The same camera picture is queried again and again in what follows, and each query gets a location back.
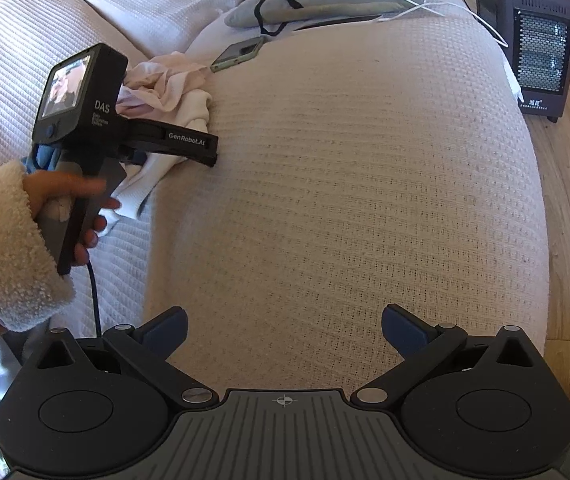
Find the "finger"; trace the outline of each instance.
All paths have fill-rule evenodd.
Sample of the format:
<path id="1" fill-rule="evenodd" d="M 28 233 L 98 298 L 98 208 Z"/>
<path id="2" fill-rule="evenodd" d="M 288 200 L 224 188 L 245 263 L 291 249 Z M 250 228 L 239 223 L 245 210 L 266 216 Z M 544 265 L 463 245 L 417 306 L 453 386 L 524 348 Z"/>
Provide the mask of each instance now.
<path id="1" fill-rule="evenodd" d="M 78 265 L 87 265 L 89 261 L 88 250 L 81 244 L 74 246 L 74 259 Z"/>
<path id="2" fill-rule="evenodd" d="M 100 233 L 107 227 L 107 220 L 104 216 L 97 216 L 94 219 L 94 231 Z"/>
<path id="3" fill-rule="evenodd" d="M 108 198 L 103 204 L 104 209 L 118 209 L 121 207 L 121 203 L 115 198 Z"/>
<path id="4" fill-rule="evenodd" d="M 88 249 L 94 249 L 97 244 L 98 244 L 98 236 L 96 236 L 96 233 L 93 230 L 91 229 L 88 230 L 83 235 L 83 245 L 85 245 L 85 247 Z"/>
<path id="5" fill-rule="evenodd" d="M 37 171 L 31 177 L 38 181 L 45 199 L 66 195 L 84 198 L 99 195 L 105 190 L 102 178 L 87 178 L 62 171 Z"/>

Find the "bed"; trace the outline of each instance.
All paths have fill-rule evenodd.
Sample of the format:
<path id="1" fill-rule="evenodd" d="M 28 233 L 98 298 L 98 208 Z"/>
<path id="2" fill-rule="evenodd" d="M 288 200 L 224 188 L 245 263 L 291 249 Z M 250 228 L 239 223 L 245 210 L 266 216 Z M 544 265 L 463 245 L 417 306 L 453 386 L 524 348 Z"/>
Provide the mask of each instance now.
<path id="1" fill-rule="evenodd" d="M 98 41 L 132 64 L 171 50 L 211 61 L 256 35 L 223 22 L 241 1 L 1 0 L 0 23 L 19 22 L 39 55 L 0 25 L 0 162 L 27 153 L 56 62 Z M 181 305 L 190 334 L 169 361 L 221 393 L 351 392 L 400 361 L 380 334 L 387 303 L 479 335 L 516 324 L 542 351 L 548 251 L 529 132 L 497 43 L 443 13 L 292 26 L 209 77 L 219 162 L 175 167 L 92 251 L 104 326 Z M 73 280 L 53 324 L 92 336 L 85 269 Z"/>

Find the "crosshair marking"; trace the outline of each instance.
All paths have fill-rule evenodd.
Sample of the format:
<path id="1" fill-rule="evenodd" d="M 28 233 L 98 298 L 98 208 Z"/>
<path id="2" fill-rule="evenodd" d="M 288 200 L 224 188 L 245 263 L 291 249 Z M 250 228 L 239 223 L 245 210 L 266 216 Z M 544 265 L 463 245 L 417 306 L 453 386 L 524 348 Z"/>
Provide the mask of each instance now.
<path id="1" fill-rule="evenodd" d="M 273 402 L 279 403 L 283 408 L 289 406 L 291 403 L 296 402 L 296 399 L 292 399 L 287 395 L 281 395 L 278 399 L 274 399 Z"/>

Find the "space heater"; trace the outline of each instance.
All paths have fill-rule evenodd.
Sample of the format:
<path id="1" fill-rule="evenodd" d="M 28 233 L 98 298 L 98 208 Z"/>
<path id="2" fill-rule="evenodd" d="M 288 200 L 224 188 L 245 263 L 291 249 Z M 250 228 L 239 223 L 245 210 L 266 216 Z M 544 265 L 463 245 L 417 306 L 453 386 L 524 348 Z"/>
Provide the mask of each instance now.
<path id="1" fill-rule="evenodd" d="M 522 88 L 524 114 L 562 117 L 570 82 L 570 0 L 476 0 Z"/>

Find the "smartphone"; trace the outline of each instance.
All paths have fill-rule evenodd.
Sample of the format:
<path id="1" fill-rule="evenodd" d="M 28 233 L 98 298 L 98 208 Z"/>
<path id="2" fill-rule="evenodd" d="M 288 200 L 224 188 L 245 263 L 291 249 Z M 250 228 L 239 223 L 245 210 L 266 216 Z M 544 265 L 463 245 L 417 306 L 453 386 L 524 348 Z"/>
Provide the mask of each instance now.
<path id="1" fill-rule="evenodd" d="M 259 36 L 258 38 L 252 38 L 251 40 L 241 41 L 240 43 L 235 43 L 230 45 L 225 49 L 223 54 L 214 60 L 211 64 L 210 70 L 212 72 L 218 72 L 224 68 L 237 65 L 252 57 L 256 57 L 258 51 L 261 49 L 265 43 L 265 37 Z"/>

